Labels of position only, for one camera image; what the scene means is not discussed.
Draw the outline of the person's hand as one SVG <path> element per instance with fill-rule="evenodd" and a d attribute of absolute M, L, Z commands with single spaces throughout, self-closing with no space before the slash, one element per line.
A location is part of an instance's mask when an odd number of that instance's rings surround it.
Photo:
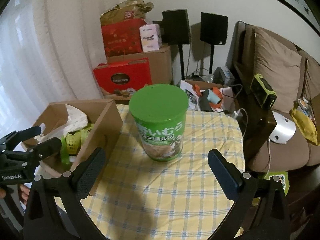
<path fill-rule="evenodd" d="M 0 196 L 1 199 L 4 199 L 8 194 L 13 194 L 13 196 L 18 197 L 19 201 L 24 206 L 26 206 L 28 202 L 30 188 L 24 184 L 18 184 L 16 190 L 10 190 L 10 189 L 5 190 L 1 188 L 0 192 L 1 192 L 1 196 Z"/>

